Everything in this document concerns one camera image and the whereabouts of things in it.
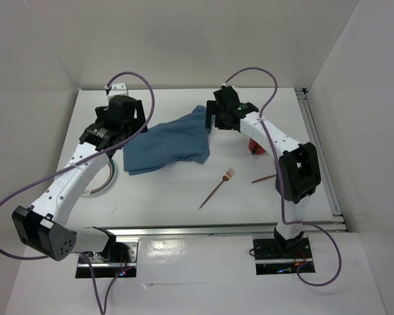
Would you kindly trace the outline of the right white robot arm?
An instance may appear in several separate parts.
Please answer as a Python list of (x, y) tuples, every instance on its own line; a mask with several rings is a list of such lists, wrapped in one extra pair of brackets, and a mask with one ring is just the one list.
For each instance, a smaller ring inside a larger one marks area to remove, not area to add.
[(223, 86), (206, 102), (206, 127), (235, 130), (250, 137), (273, 158), (281, 219), (274, 229), (274, 252), (289, 257), (303, 238), (303, 221), (311, 195), (321, 183), (317, 149), (289, 137), (252, 103), (240, 101), (231, 86)]

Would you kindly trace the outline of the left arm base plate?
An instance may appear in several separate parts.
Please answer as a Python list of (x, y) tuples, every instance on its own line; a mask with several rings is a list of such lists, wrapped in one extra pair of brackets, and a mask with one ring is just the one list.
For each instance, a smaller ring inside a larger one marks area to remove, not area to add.
[(135, 278), (137, 276), (138, 238), (117, 238), (115, 252), (104, 257), (94, 252), (86, 252), (86, 257), (79, 256), (76, 266), (77, 279), (90, 279), (89, 261), (96, 279)]

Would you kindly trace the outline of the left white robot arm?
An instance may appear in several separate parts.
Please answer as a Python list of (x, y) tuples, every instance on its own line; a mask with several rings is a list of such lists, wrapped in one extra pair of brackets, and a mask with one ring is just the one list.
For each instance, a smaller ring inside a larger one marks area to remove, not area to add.
[(144, 132), (142, 102), (115, 95), (107, 106), (95, 109), (97, 118), (79, 138), (67, 167), (29, 207), (18, 206), (12, 220), (21, 242), (55, 261), (70, 253), (93, 252), (102, 262), (111, 261), (124, 246), (116, 236), (97, 227), (67, 228), (70, 213), (95, 175), (109, 162), (125, 140)]

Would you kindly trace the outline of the red mug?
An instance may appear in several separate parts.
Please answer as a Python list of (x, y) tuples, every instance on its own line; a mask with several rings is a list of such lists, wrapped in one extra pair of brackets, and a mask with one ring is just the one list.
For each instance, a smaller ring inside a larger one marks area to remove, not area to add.
[(252, 138), (249, 141), (248, 149), (249, 149), (249, 151), (251, 152), (252, 155), (263, 155), (266, 152), (266, 150), (263, 147), (261, 147)]

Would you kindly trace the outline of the white plate green red rim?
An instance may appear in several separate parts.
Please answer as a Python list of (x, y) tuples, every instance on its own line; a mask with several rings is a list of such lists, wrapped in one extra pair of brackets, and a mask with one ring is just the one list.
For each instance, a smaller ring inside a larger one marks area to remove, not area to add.
[(111, 188), (117, 177), (118, 168), (115, 161), (110, 160), (89, 182), (81, 194), (83, 198), (94, 198)]

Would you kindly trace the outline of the copper fork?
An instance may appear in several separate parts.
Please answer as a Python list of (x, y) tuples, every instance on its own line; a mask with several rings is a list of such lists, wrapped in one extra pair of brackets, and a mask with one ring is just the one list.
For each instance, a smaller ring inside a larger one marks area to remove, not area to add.
[(220, 183), (213, 189), (213, 191), (209, 194), (209, 196), (203, 201), (203, 203), (199, 206), (199, 209), (201, 209), (212, 197), (213, 195), (216, 193), (216, 191), (218, 191), (218, 189), (221, 187), (221, 185), (225, 182), (228, 182), (236, 173), (235, 169), (230, 168), (223, 176), (222, 179), (220, 181)]

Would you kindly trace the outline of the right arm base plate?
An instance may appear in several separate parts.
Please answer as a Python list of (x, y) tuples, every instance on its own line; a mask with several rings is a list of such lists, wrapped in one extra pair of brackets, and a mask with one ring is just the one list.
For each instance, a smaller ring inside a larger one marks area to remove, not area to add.
[(315, 273), (313, 254), (308, 238), (289, 251), (281, 251), (274, 239), (253, 239), (248, 252), (255, 259), (257, 275)]

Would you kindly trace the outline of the copper knife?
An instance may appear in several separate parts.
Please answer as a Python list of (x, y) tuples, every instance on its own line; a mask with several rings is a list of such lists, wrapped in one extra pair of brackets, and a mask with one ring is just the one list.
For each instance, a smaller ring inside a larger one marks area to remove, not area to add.
[(261, 178), (259, 178), (259, 179), (253, 180), (253, 181), (251, 181), (251, 183), (254, 184), (254, 183), (257, 183), (257, 182), (262, 182), (262, 181), (264, 181), (264, 180), (273, 179), (273, 178), (275, 178), (275, 177), (276, 177), (276, 174), (275, 174), (275, 175), (268, 175), (268, 176), (266, 176), (266, 177), (261, 177)]

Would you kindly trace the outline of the blue cloth placemat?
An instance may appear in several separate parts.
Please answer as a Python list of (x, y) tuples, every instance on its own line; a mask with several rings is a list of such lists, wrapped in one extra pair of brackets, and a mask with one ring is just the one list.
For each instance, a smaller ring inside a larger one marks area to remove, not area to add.
[(129, 175), (157, 171), (178, 161), (203, 164), (210, 155), (206, 108), (197, 106), (176, 120), (160, 123), (123, 147), (123, 170)]

